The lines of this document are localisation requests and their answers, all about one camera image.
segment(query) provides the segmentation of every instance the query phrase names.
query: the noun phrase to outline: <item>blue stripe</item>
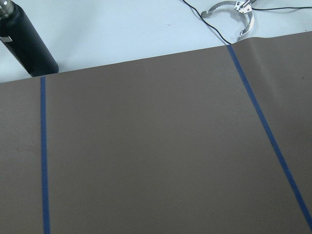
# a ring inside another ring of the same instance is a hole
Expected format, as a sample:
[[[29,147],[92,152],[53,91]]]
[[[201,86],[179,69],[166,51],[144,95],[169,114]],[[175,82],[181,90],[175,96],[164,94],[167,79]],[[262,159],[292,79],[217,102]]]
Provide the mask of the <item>blue stripe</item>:
[[[41,187],[42,187],[43,233],[50,234],[45,77],[41,77],[41,80],[40,80],[40,107],[41,107],[41,112],[40,112],[41,114]]]
[[[297,202],[298,202],[298,204],[299,204],[299,206],[301,208],[301,211],[302,211],[302,213],[303,213],[303,215],[304,215],[304,217],[305,217],[305,219],[306,219],[306,221],[307,221],[307,223],[308,223],[308,225],[309,225],[309,227],[310,227],[310,229],[312,231],[312,218],[311,218],[311,215],[310,215],[309,210],[308,210],[308,208],[307,208],[307,206],[306,206],[306,204],[305,204],[305,202],[304,202],[304,200],[302,198],[302,195],[301,195],[301,193],[300,193],[300,191],[299,191],[299,189],[298,189],[298,187],[296,185],[296,182],[293,179],[291,171],[290,171],[289,167],[287,166],[287,163],[286,163],[286,161],[285,161],[285,159],[284,159],[284,157],[283,157],[283,155],[282,155],[282,153],[281,153],[281,151],[280,151],[280,149],[278,147],[278,144],[277,144],[277,142],[275,140],[275,137],[274,137],[274,135],[273,135],[273,133],[272,133],[270,127],[269,127],[269,124],[268,124],[268,122],[267,122],[267,120],[266,120],[262,110],[261,110],[261,107],[260,107],[260,105],[259,105],[259,103],[258,103],[258,101],[257,101],[257,99],[256,99],[256,97],[254,95],[254,92],[251,89],[250,84],[248,83],[248,80],[247,80],[247,78],[246,78],[246,76],[244,74],[244,71],[243,71],[243,69],[242,69],[242,67],[241,67],[241,65],[240,65],[240,63],[238,61],[238,58],[237,58],[237,56],[236,56],[232,46],[231,45],[227,45],[227,47],[228,47],[228,50],[229,50],[230,55],[232,57],[232,60],[233,60],[233,62],[235,64],[235,66],[236,66],[236,69],[237,69],[237,71],[238,71],[238,73],[240,75],[240,78],[243,81],[243,84],[244,84],[245,89],[246,89],[246,91],[247,91],[247,93],[249,95],[249,98],[251,99],[251,101],[253,103],[253,106],[254,106],[255,110],[257,111],[257,114],[258,114],[258,116],[260,118],[260,121],[261,121],[261,123],[263,125],[263,128],[265,129],[265,131],[266,131],[266,133],[268,135],[268,138],[269,138],[269,140],[271,142],[271,145],[274,148],[274,151],[275,151],[275,153],[277,155],[279,163],[281,164],[281,166],[283,168],[283,171],[284,171],[284,173],[285,173],[285,175],[287,177],[287,180],[290,183],[290,186],[292,187],[292,190],[293,190],[294,195],[295,195],[295,197],[297,199]]]

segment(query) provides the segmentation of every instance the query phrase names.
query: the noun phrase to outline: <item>blue line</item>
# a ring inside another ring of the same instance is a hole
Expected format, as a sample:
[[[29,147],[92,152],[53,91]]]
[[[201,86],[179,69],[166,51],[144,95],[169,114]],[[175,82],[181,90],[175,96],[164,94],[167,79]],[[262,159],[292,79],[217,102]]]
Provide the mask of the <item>blue line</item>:
[[[259,103],[258,103],[258,101],[257,101],[257,99],[256,99],[256,97],[254,95],[254,92],[253,92],[250,84],[248,83],[248,80],[247,80],[247,78],[245,76],[245,73],[244,73],[244,71],[243,71],[243,69],[242,69],[242,67],[241,67],[241,65],[240,65],[240,63],[238,61],[238,58],[237,58],[237,56],[236,56],[232,46],[231,45],[227,45],[227,47],[228,47],[228,50],[229,50],[230,55],[232,57],[232,60],[233,60],[233,62],[235,64],[235,66],[236,66],[236,69],[237,69],[237,71],[238,71],[238,73],[240,75],[240,78],[243,81],[245,89],[246,89],[246,91],[247,91],[247,93],[248,93],[248,95],[249,95],[249,97],[250,97],[250,99],[251,99],[251,101],[253,103],[253,106],[254,106],[255,110],[257,111],[257,114],[258,114],[258,116],[260,118],[260,121],[261,121],[261,123],[262,123],[262,125],[263,125],[263,127],[264,127],[264,129],[265,129],[265,131],[267,133],[267,135],[268,135],[268,138],[269,138],[269,140],[271,142],[271,145],[274,148],[274,151],[275,151],[275,153],[277,155],[279,163],[281,164],[281,166],[283,168],[283,171],[284,171],[284,173],[285,173],[285,175],[287,177],[287,180],[288,180],[288,182],[290,183],[290,185],[292,187],[292,190],[293,190],[294,195],[295,195],[295,197],[297,199],[297,202],[298,202],[298,204],[299,204],[299,206],[301,208],[301,211],[302,211],[302,213],[303,213],[303,215],[304,215],[304,217],[305,217],[305,219],[306,219],[306,221],[307,221],[307,223],[308,223],[308,225],[309,225],[309,227],[310,227],[310,229],[312,231],[312,218],[311,218],[311,215],[310,215],[309,210],[308,210],[308,208],[307,208],[307,206],[306,206],[306,204],[305,204],[305,202],[304,202],[304,200],[303,200],[303,198],[301,196],[301,193],[300,193],[300,191],[299,191],[299,189],[298,189],[298,187],[296,185],[296,182],[293,179],[291,171],[290,171],[289,167],[287,166],[287,163],[286,163],[286,161],[285,161],[285,159],[284,159],[284,157],[282,155],[282,152],[280,151],[280,149],[278,147],[278,144],[277,144],[277,142],[275,140],[275,137],[274,137],[274,135],[273,135],[273,133],[272,133],[270,127],[269,127],[269,124],[268,124],[268,122],[267,122],[267,120],[266,120],[262,110],[261,110],[261,107],[260,107],[260,105],[259,105]]]
[[[40,79],[40,108],[41,108],[41,112],[40,112],[41,114],[41,186],[42,186],[43,233],[50,234],[45,77],[41,77]]]

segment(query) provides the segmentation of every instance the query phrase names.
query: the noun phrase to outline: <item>wire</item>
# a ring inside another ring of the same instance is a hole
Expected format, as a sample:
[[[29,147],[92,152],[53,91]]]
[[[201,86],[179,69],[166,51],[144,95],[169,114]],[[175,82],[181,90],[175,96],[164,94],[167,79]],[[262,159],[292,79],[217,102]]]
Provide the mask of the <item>wire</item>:
[[[229,45],[231,45],[230,42],[228,42],[222,35],[221,33],[219,32],[219,30],[217,30],[215,27],[213,27],[211,24],[207,23],[206,20],[204,20],[204,18],[200,15],[200,13],[197,11],[197,9],[193,6],[191,6],[190,4],[188,4],[185,0],[182,0],[186,5],[188,5],[190,8],[192,8],[193,10],[196,11],[196,13],[198,14],[198,16],[200,17],[200,19],[209,27],[211,27],[212,29],[214,29],[218,34],[219,36],[222,38],[222,40],[224,40],[226,43],[228,43]]]
[[[255,11],[271,11],[271,10],[280,10],[280,9],[295,9],[295,10],[301,10],[301,9],[311,9],[312,6],[305,6],[305,7],[278,7],[278,8],[268,8],[268,9],[258,9],[253,8]]]

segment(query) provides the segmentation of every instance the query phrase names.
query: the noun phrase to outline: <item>white surface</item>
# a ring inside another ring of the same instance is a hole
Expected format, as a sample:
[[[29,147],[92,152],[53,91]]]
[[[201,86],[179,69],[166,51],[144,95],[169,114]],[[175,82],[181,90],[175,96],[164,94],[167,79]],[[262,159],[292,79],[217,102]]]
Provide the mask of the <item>white surface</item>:
[[[220,0],[187,0],[199,12]],[[224,45],[181,0],[15,0],[26,12],[60,72]],[[255,8],[312,6],[310,0],[258,0]],[[207,21],[231,42],[244,28],[231,7]],[[254,11],[247,37],[312,31],[312,9]],[[0,44],[0,82],[30,76]]]

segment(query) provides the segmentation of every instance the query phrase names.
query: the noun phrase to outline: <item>black cylinder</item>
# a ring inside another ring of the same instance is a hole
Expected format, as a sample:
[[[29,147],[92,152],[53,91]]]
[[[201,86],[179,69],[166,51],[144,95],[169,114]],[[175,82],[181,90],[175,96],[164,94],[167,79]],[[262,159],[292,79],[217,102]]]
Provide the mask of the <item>black cylinder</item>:
[[[59,67],[23,9],[13,3],[9,17],[0,19],[0,39],[32,76],[57,73]]]

